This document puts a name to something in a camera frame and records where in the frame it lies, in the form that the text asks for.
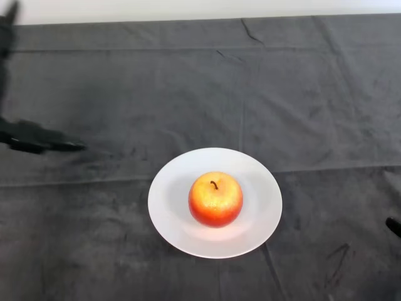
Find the black object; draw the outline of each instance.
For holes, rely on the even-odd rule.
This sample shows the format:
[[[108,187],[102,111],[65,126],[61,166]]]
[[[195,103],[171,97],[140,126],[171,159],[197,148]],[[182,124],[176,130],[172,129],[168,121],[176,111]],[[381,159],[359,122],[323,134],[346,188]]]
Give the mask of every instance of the black object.
[[[7,72],[4,66],[14,42],[13,24],[18,14],[18,1],[12,3],[5,16],[0,16],[0,100],[7,84]],[[12,124],[0,117],[0,143],[11,149],[33,154],[44,151],[81,151],[85,149],[82,141],[55,131],[46,130],[40,125],[28,121]]]
[[[399,221],[397,221],[395,218],[387,218],[386,225],[391,231],[401,238],[401,223]]]

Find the red apple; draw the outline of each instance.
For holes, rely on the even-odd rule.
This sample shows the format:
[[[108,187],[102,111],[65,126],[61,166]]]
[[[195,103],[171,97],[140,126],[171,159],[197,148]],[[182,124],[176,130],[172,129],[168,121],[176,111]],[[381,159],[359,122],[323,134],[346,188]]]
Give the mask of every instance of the red apple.
[[[242,190],[232,176],[223,172],[208,172],[193,183],[188,203],[197,221],[211,227],[223,227],[239,215]]]

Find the table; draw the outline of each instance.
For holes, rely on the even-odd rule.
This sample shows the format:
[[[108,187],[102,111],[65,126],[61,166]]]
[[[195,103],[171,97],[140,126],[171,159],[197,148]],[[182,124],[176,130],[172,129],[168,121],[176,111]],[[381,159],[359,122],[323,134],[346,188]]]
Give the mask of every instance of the table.
[[[1,300],[399,300],[401,15],[22,26],[7,118],[88,142],[0,149]],[[229,260],[156,232],[157,171],[253,156],[278,229]]]

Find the white plate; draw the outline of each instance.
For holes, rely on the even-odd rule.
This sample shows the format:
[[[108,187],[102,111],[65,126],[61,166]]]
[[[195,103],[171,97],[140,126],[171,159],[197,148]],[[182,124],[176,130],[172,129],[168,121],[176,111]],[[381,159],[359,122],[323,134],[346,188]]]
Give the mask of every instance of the white plate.
[[[209,171],[232,175],[244,195],[242,210],[231,224],[210,228],[196,221],[188,207],[194,181]],[[157,231],[191,255],[229,258],[262,245],[274,232],[283,204],[280,188],[257,160],[230,149],[197,149],[167,163],[150,187],[148,209]]]

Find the white wall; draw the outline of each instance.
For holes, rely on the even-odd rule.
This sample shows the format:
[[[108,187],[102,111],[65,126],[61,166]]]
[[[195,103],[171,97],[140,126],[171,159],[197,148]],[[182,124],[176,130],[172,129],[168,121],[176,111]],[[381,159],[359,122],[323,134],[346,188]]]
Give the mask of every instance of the white wall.
[[[10,0],[0,0],[0,9]],[[20,23],[401,13],[401,0],[22,0]]]

